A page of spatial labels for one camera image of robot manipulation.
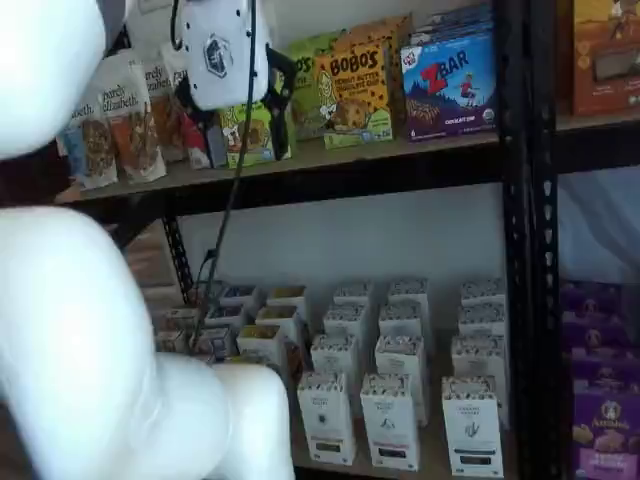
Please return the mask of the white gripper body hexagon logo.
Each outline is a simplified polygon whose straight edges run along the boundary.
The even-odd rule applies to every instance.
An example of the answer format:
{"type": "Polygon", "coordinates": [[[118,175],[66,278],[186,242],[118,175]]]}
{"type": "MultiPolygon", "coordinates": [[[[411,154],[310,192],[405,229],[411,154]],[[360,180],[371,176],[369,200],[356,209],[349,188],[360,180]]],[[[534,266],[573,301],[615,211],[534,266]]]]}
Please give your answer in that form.
{"type": "Polygon", "coordinates": [[[178,25],[178,58],[197,107],[219,110],[263,98],[271,29],[262,1],[184,1],[178,25]]]}

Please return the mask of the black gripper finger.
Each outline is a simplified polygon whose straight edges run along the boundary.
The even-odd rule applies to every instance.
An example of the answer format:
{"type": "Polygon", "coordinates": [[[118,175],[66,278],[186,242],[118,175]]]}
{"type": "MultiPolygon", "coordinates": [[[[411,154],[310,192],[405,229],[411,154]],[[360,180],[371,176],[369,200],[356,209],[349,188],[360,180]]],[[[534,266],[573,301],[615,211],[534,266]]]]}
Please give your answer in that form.
{"type": "Polygon", "coordinates": [[[272,148],[274,158],[279,161],[284,158],[289,145],[286,111],[295,88],[296,64],[270,45],[266,46],[266,57],[269,72],[275,71],[277,73],[276,76],[270,75],[269,77],[263,105],[270,114],[269,128],[272,148]]]}
{"type": "Polygon", "coordinates": [[[191,168],[226,167],[226,140],[222,134],[219,114],[196,106],[187,78],[179,81],[175,96],[181,107],[181,133],[191,168]]]}

